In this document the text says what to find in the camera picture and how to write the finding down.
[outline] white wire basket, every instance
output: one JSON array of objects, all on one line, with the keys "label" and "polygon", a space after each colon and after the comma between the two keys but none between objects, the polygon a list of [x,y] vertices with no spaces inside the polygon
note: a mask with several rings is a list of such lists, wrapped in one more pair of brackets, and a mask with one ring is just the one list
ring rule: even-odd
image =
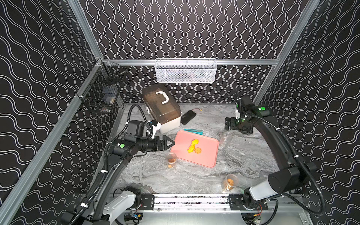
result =
[{"label": "white wire basket", "polygon": [[159,83],[212,83],[216,70],[216,59],[155,59]]}]

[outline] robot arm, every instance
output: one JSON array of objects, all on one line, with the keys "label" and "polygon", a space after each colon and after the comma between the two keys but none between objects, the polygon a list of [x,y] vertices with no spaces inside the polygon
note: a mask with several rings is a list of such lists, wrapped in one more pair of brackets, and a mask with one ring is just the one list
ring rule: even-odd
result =
[{"label": "robot arm", "polygon": [[289,190],[304,186],[310,179],[318,189],[321,201],[320,211],[311,211],[301,203],[297,203],[312,214],[322,215],[325,211],[325,201],[312,176],[312,173],[316,171],[315,164],[313,162],[305,162],[303,157],[296,153],[290,141],[280,130],[269,106],[254,105],[249,96],[242,96],[240,98],[237,91],[235,91],[235,96],[237,97],[236,106],[240,117],[231,120],[234,124],[230,124],[230,127],[235,127],[244,134],[252,133],[252,128],[255,127],[269,145],[280,169],[270,174],[268,179],[262,183],[245,189],[243,195],[244,205],[247,208],[254,208],[266,198],[277,197]]},{"label": "robot arm", "polygon": [[[82,199],[81,204],[73,212],[67,211],[62,215],[61,221],[63,224],[109,225],[127,208],[136,209],[140,206],[141,193],[135,188],[125,189],[119,197],[108,204],[106,201],[119,175],[136,153],[139,151],[145,154],[148,152],[164,151],[175,145],[175,142],[166,135],[163,135],[162,140],[159,139],[159,136],[155,136],[153,139],[143,137],[146,126],[147,124],[142,121],[132,120],[129,122],[124,138],[116,139],[111,143],[106,156],[109,168],[107,171],[108,175],[101,188],[97,191],[93,201],[88,206],[85,206],[84,202],[89,197],[88,195],[94,193],[97,184],[102,179],[101,176],[97,176],[96,181],[91,186],[88,194]],[[74,221],[74,215],[77,212],[81,212],[84,206],[86,210]]]}]

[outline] storage box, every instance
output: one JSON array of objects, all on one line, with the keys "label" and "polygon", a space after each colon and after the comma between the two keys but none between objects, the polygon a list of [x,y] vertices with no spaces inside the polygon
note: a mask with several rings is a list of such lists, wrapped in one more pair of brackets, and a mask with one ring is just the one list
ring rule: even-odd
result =
[{"label": "storage box", "polygon": [[143,99],[148,113],[161,123],[160,133],[180,126],[181,111],[179,104],[162,84],[143,88]]}]

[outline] yellow cookie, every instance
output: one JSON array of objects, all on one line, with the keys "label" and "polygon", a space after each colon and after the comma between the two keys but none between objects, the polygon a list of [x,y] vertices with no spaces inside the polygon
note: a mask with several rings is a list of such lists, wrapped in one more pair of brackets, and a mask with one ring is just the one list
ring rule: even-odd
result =
[{"label": "yellow cookie", "polygon": [[194,149],[195,149],[195,146],[190,145],[190,147],[189,147],[189,149],[188,149],[188,153],[193,152],[193,151],[194,151]]},{"label": "yellow cookie", "polygon": [[193,142],[191,143],[192,145],[196,145],[199,143],[199,140],[198,139],[194,139]]}]

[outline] white cable tie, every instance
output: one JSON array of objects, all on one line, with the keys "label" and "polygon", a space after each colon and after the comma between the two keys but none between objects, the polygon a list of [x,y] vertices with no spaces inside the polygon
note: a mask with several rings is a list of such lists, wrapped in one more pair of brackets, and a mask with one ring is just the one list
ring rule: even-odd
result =
[{"label": "white cable tie", "polygon": [[89,208],[89,206],[87,204],[83,203],[83,202],[80,204],[80,206],[85,207],[85,208]]}]

